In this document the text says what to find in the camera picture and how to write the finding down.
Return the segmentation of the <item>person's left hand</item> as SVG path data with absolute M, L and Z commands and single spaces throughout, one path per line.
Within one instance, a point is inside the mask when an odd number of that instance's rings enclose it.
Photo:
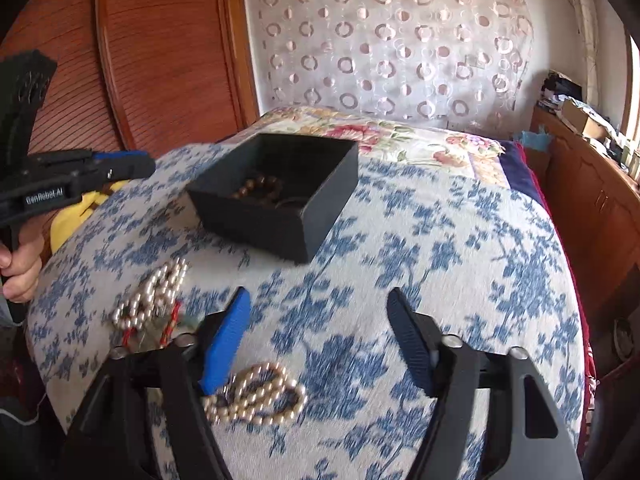
M 2 294 L 14 304 L 27 304 L 35 295 L 42 268 L 44 247 L 42 226 L 25 224 L 18 234 L 18 247 L 9 250 L 1 244 L 1 276 L 6 278 Z

